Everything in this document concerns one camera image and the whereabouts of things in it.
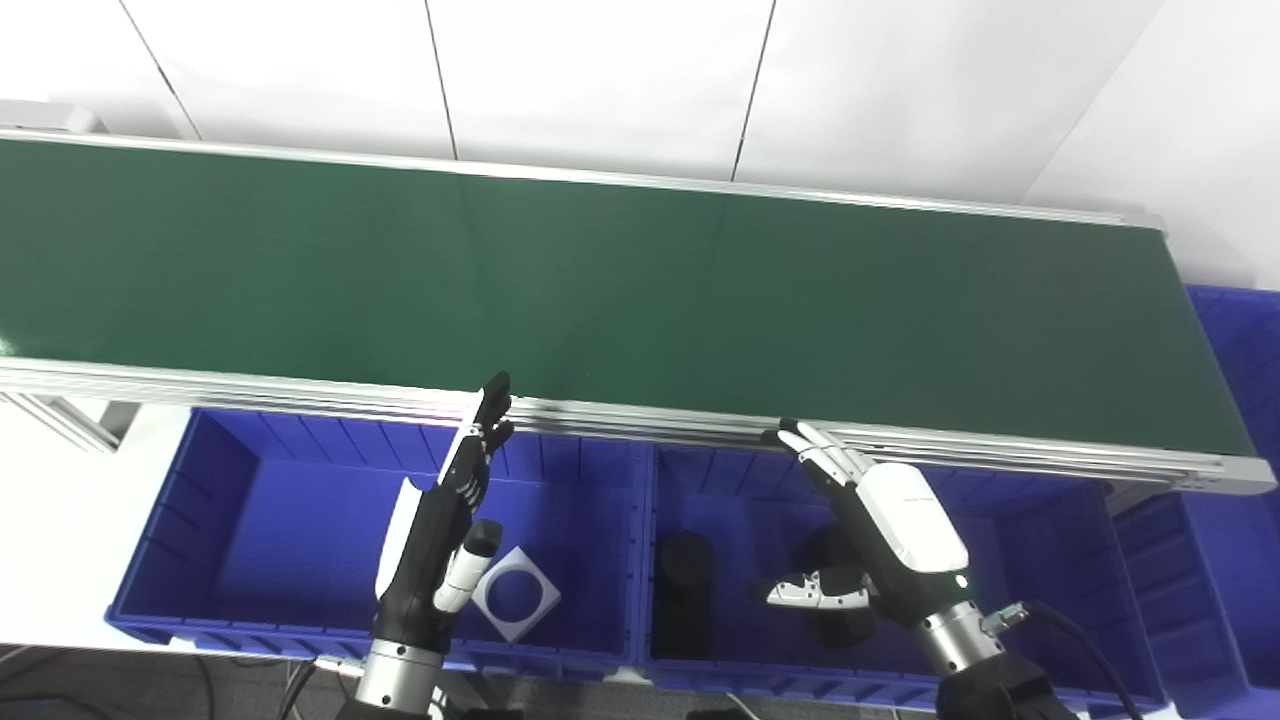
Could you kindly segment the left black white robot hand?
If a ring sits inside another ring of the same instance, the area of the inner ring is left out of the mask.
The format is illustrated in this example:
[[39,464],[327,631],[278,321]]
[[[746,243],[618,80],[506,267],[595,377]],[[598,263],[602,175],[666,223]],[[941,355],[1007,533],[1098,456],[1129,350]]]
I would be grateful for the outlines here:
[[448,653],[461,609],[500,544],[497,521],[476,520],[497,450],[513,434],[506,419],[511,378],[498,372],[458,425],[436,482],[419,498],[399,561],[380,593],[371,637]]

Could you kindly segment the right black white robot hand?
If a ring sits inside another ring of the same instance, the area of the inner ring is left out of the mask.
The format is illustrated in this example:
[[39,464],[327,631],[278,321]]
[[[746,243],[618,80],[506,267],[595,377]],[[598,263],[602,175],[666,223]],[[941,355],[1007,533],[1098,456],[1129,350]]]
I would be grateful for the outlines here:
[[760,439],[788,451],[827,500],[883,618],[911,629],[974,598],[968,548],[920,469],[876,460],[792,418]]

